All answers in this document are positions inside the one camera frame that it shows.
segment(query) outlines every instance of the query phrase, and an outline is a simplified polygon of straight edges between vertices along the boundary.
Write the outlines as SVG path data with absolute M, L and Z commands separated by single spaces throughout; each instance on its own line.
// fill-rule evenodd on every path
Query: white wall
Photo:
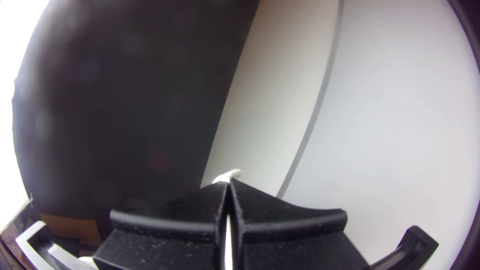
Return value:
M 316 125 L 284 199 L 343 208 L 369 263 L 418 225 L 448 269 L 480 197 L 480 77 L 446 0 L 346 0 Z
M 27 202 L 12 134 L 12 97 L 30 36 L 48 0 L 0 1 L 0 232 Z
M 338 0 L 261 0 L 202 185 L 234 168 L 276 195 L 312 115 L 330 55 Z

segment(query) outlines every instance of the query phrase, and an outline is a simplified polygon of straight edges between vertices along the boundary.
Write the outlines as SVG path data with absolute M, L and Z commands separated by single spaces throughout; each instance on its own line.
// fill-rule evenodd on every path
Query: curved edge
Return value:
M 475 1 L 476 0 L 448 0 L 448 3 L 465 31 L 480 71 L 480 28 L 476 29 L 474 22 L 472 22 L 472 16 L 466 11 L 467 6 L 472 8 L 472 6 L 476 5 L 471 13 L 478 14 L 478 12 L 480 12 L 480 4 L 475 3 Z M 470 231 L 451 269 L 475 269 L 475 267 L 480 265 L 480 257 L 478 257 L 478 254 L 480 254 L 480 201 Z
M 198 238 L 210 242 L 215 236 L 215 225 L 188 220 L 171 220 L 168 217 L 145 216 L 118 210 L 110 212 L 110 219 L 116 228 L 136 234 L 148 234 L 157 237 Z
M 397 248 L 372 264 L 372 270 L 422 269 L 429 261 L 439 243 L 420 227 L 408 228 Z
M 276 194 L 277 198 L 283 198 L 285 192 L 287 192 L 287 188 L 294 177 L 294 173 L 297 170 L 297 167 L 304 155 L 305 149 L 307 148 L 307 144 L 310 140 L 310 136 L 312 135 L 312 131 L 314 130 L 315 123 L 320 114 L 320 108 L 322 107 L 322 103 L 324 101 L 325 93 L 327 92 L 327 87 L 330 81 L 330 75 L 332 74 L 332 69 L 335 62 L 335 55 L 337 54 L 337 47 L 339 44 L 339 32 L 340 32 L 340 24 L 342 21 L 342 14 L 344 10 L 344 0 L 338 1 L 338 12 L 336 16 L 336 25 L 335 31 L 333 33 L 333 42 L 330 49 L 330 55 L 328 56 L 328 62 L 326 64 L 325 74 L 323 75 L 323 81 L 321 82 L 320 91 L 318 92 L 318 97 L 315 102 L 315 106 L 313 107 L 313 111 L 311 113 L 310 120 L 305 129 L 305 133 L 303 134 L 303 138 L 301 139 L 300 145 L 298 146 L 298 150 L 293 158 L 293 161 L 290 165 L 290 169 L 286 173 L 285 179 Z
M 236 179 L 230 183 L 230 192 L 231 213 L 244 244 L 318 237 L 343 232 L 347 225 L 347 213 L 342 209 L 293 205 Z
M 40 253 L 32 246 L 32 239 L 35 242 L 35 239 L 39 236 L 44 236 L 47 234 L 48 230 L 47 224 L 43 221 L 37 221 L 28 227 L 24 232 L 22 232 L 16 239 L 15 242 L 18 247 L 21 249 L 22 253 L 27 257 L 30 263 L 37 269 L 45 270 L 54 270 L 54 268 L 40 255 Z

